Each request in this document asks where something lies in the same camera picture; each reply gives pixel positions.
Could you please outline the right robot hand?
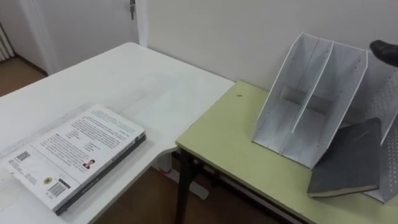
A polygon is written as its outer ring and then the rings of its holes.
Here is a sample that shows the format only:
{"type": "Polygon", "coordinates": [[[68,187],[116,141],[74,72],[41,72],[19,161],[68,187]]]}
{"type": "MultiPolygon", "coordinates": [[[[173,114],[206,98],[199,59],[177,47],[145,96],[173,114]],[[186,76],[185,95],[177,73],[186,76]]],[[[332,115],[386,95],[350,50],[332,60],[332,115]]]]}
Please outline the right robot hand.
{"type": "Polygon", "coordinates": [[[397,67],[397,45],[389,44],[382,40],[374,40],[370,43],[369,48],[377,59],[388,65],[397,67]]]}

